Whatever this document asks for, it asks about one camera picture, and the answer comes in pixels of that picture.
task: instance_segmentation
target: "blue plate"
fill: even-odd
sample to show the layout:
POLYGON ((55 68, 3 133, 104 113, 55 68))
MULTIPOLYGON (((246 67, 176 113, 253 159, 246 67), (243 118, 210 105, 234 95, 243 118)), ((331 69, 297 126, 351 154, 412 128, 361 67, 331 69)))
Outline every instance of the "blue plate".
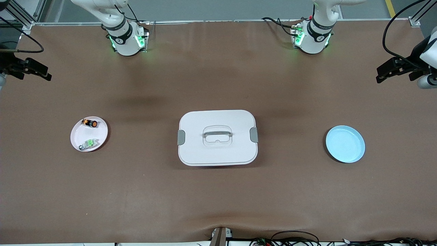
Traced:
POLYGON ((348 126, 336 126, 326 135, 326 148, 335 159, 352 163, 363 157, 366 146, 357 130, 348 126))

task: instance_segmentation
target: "white storage box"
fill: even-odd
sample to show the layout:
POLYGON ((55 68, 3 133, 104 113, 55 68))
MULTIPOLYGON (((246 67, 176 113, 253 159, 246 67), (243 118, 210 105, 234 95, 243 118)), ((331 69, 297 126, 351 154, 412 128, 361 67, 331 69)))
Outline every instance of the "white storage box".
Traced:
POLYGON ((177 145, 188 166, 251 163, 258 154, 255 118, 246 110, 189 112, 179 122, 177 145))

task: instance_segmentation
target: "gray side clip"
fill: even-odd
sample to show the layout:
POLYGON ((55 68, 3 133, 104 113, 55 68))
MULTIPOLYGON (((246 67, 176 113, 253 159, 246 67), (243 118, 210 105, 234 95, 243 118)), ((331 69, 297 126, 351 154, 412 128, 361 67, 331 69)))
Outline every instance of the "gray side clip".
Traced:
POLYGON ((184 130, 177 131, 177 145, 185 144, 185 132, 184 130))
POLYGON ((252 127, 249 131, 250 140, 254 143, 258 143, 258 130, 256 127, 252 127))

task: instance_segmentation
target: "green led light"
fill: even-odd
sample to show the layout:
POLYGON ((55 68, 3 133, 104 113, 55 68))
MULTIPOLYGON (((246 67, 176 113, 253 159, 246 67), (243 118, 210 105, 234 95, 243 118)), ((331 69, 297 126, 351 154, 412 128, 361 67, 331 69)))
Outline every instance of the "green led light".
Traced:
POLYGON ((112 47, 115 49, 115 44, 114 44, 114 41, 112 40, 112 38, 109 36, 109 40, 111 41, 111 43, 112 43, 112 47))
POLYGON ((302 44, 302 40, 305 37, 305 33, 301 32, 297 37, 296 37, 296 45, 299 46, 302 44))
POLYGON ((144 47, 144 39, 141 36, 136 36, 138 46, 140 48, 144 47))
POLYGON ((326 43, 325 43, 325 47, 328 45, 329 43, 329 38, 331 37, 331 34, 329 34, 329 36, 326 38, 326 43))

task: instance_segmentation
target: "cable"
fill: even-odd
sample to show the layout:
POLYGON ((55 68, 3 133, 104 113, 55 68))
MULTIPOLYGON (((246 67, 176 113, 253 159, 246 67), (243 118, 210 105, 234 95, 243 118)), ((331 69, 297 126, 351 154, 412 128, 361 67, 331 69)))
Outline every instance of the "cable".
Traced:
POLYGON ((434 246, 437 245, 437 240, 434 241, 422 241, 417 238, 396 238, 388 241, 363 241, 363 242, 350 242, 348 246, 386 246, 392 245, 392 243, 402 243, 407 244, 409 246, 434 246))
POLYGON ((417 11, 414 15, 413 15, 413 17, 411 17, 411 19, 414 19, 415 17, 416 17, 416 15, 420 12, 420 11, 422 11, 422 9, 424 9, 430 2, 431 2, 432 0, 428 0, 428 2, 426 3, 426 4, 424 4, 420 9, 419 9, 419 11, 417 11))
POLYGON ((264 17, 264 18, 262 18, 262 20, 270 20, 270 21, 273 21, 273 23, 275 23, 276 25, 280 25, 280 26, 282 27, 282 30, 284 30, 284 32, 287 33, 288 35, 293 36, 293 37, 297 37, 297 34, 289 33, 289 32, 285 29, 285 27, 287 27, 287 28, 291 28, 291 26, 282 24, 282 22, 281 22, 281 20, 280 20, 279 18, 277 19, 277 21, 275 21, 274 19, 272 19, 272 18, 270 18, 270 17, 264 17))
POLYGON ((24 34, 26 37, 30 38, 32 41, 34 41, 40 48, 40 50, 21 50, 21 49, 0 49, 0 52, 10 52, 10 53, 41 53, 44 51, 44 47, 42 47, 42 45, 36 41, 33 37, 31 37, 29 34, 23 32, 22 30, 16 28, 14 25, 12 25, 9 21, 3 19, 3 17, 0 16, 0 19, 2 21, 4 21, 6 24, 10 25, 11 27, 13 27, 14 29, 16 29, 17 31, 21 32, 22 34, 24 34))
POLYGON ((297 36, 298 36, 297 34, 289 33, 289 32, 284 28, 284 25, 282 24, 282 22, 281 22, 281 20, 280 20, 279 18, 277 19, 277 21, 279 22, 279 24, 280 24, 281 27, 282 27, 282 30, 284 30, 285 33, 287 33, 288 35, 293 36, 293 37, 297 37, 297 36))
POLYGON ((399 54, 396 54, 396 53, 394 53, 393 51, 389 50, 389 49, 387 48, 387 46, 385 45, 385 37, 386 37, 386 35, 387 35, 387 31, 388 31, 388 28, 390 27, 390 25, 393 23, 393 21, 394 21, 394 20, 395 20, 395 19, 396 19, 396 18, 397 18, 397 17, 398 17, 402 12, 404 12, 405 10, 411 8, 412 6, 414 6, 414 5, 416 5, 416 4, 419 4, 419 3, 421 3, 421 2, 424 2, 424 1, 425 1, 425 0, 418 0, 418 1, 416 1, 416 2, 414 2, 414 3, 412 3, 412 4, 410 4, 410 5, 406 6, 406 7, 403 8, 401 11, 399 11, 397 14, 395 14, 395 16, 393 16, 393 18, 388 22, 387 26, 385 27, 384 34, 382 35, 382 47, 384 48, 384 50, 385 50, 387 53, 389 53, 389 54, 391 54, 391 55, 393 55, 393 56, 398 57, 399 59, 402 59, 402 60, 408 62, 410 65, 412 65, 413 67, 415 67, 415 68, 417 68, 417 69, 419 69, 419 70, 424 70, 424 69, 423 69, 422 67, 420 67, 419 65, 417 65, 417 64, 415 64, 415 63, 409 61, 409 60, 406 59, 405 57, 403 57, 403 56, 401 56, 401 55, 399 55, 399 54))
POLYGON ((303 234, 311 235, 311 236, 313 236, 313 237, 317 240, 317 241, 316 241, 317 245, 320 246, 320 240, 319 240, 319 238, 318 238, 316 235, 314 235, 314 234, 312 234, 312 233, 309 233, 309 232, 296 231, 296 230, 277 232, 277 233, 273 234, 273 236, 270 238, 270 240, 273 240, 273 238, 274 238, 276 235, 279 235, 279 234, 282 234, 282 233, 290 233, 290 232, 294 232, 294 233, 303 233, 303 234))
POLYGON ((274 19, 272 19, 270 17, 264 17, 264 18, 262 18, 262 20, 270 20, 270 21, 273 21, 276 25, 281 25, 279 22, 275 21, 274 19))
POLYGON ((132 18, 126 17, 125 13, 122 12, 122 11, 117 7, 117 5, 114 4, 114 6, 115 6, 115 8, 117 9, 117 11, 118 11, 119 13, 121 13, 122 15, 124 15, 124 17, 125 17, 126 19, 131 20, 131 21, 135 21, 135 22, 142 22, 142 21, 144 21, 144 20, 141 20, 141 21, 140 21, 140 20, 137 19, 137 17, 136 17, 136 15, 135 15, 134 11, 132 10, 132 8, 131 8, 131 6, 130 6, 129 4, 128 4, 128 7, 129 7, 129 9, 131 10, 132 14, 134 15, 134 18, 135 18, 135 19, 132 19, 132 18))
POLYGON ((136 19, 136 21, 138 22, 138 18, 136 17, 135 12, 132 10, 131 6, 128 4, 129 9, 131 10, 132 14, 134 15, 134 18, 136 19))

